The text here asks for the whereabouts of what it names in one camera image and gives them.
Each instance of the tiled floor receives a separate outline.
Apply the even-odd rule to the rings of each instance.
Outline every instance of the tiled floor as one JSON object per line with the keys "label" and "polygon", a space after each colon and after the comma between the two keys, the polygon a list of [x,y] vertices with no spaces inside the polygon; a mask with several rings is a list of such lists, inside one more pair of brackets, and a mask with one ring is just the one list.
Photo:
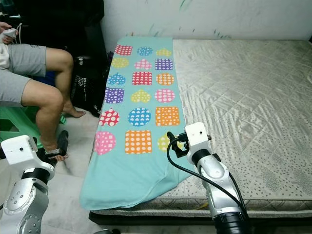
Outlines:
{"label": "tiled floor", "polygon": [[[90,113],[81,119],[68,118],[59,131],[69,132],[69,158],[56,167],[49,181],[49,207],[42,220],[42,234],[93,234],[102,228],[118,228],[131,234],[214,234],[212,226],[120,226],[100,227],[88,219],[79,204],[79,193],[86,173],[98,120]],[[280,228],[275,234],[312,234],[311,227]]]}

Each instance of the foot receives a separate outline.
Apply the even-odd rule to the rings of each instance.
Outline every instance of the foot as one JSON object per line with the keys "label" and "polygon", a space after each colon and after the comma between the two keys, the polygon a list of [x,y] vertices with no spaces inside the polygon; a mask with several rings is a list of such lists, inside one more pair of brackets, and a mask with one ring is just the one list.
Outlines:
{"label": "foot", "polygon": [[[42,143],[44,149],[47,152],[51,151],[51,150],[55,150],[58,148],[58,144],[55,142],[47,142],[47,141],[42,140],[42,138],[40,140],[41,140],[41,143]],[[64,156],[57,155],[57,156],[53,156],[51,158],[55,158],[57,161],[64,161],[66,158],[68,158],[68,155],[64,155]]]}
{"label": "foot", "polygon": [[85,111],[77,111],[71,101],[67,101],[64,104],[63,112],[70,114],[71,116],[75,118],[80,118],[81,116],[84,116],[86,114]]}

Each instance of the yellow heart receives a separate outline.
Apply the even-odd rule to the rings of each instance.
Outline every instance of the yellow heart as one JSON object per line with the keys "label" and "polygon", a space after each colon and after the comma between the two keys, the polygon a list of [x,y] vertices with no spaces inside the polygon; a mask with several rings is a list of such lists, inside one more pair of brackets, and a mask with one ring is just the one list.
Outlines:
{"label": "yellow heart", "polygon": [[112,66],[115,68],[124,68],[129,65],[129,61],[126,58],[113,58]]}
{"label": "yellow heart", "polygon": [[[169,145],[169,138],[167,137],[167,134],[162,135],[158,139],[157,145],[158,145],[158,148],[159,148],[160,151],[167,152],[167,148],[168,148],[168,145]],[[183,144],[182,143],[178,143],[177,145],[178,145],[178,147],[180,149],[183,149]]]}
{"label": "yellow heart", "polygon": [[131,95],[131,101],[132,102],[143,102],[147,103],[151,100],[151,95],[144,91],[143,89],[140,89],[139,91],[136,91]]}
{"label": "yellow heart", "polygon": [[160,50],[157,50],[156,54],[160,55],[160,56],[170,56],[171,55],[171,51],[167,50],[166,48],[162,48]]}

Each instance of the black bag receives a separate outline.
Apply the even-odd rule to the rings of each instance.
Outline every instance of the black bag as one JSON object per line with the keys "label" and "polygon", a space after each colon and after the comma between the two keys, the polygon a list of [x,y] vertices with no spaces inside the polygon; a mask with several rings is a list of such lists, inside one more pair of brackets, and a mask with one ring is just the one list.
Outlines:
{"label": "black bag", "polygon": [[74,60],[71,91],[73,105],[99,117],[105,96],[108,72],[108,65],[99,67],[90,57],[77,57]]}

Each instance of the hand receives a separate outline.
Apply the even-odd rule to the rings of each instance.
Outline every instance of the hand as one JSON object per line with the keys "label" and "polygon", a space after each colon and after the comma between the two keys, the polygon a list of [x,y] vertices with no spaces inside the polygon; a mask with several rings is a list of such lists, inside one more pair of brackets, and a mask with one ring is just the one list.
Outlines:
{"label": "hand", "polygon": [[[0,34],[4,31],[4,30],[8,30],[12,28],[12,26],[10,24],[7,24],[5,22],[0,22]],[[14,40],[14,38],[12,37],[8,37],[8,36],[5,36],[2,41],[4,44],[10,44],[12,41]]]}
{"label": "hand", "polygon": [[0,33],[2,33],[4,30],[8,30],[12,28],[12,26],[5,22],[0,22]]}

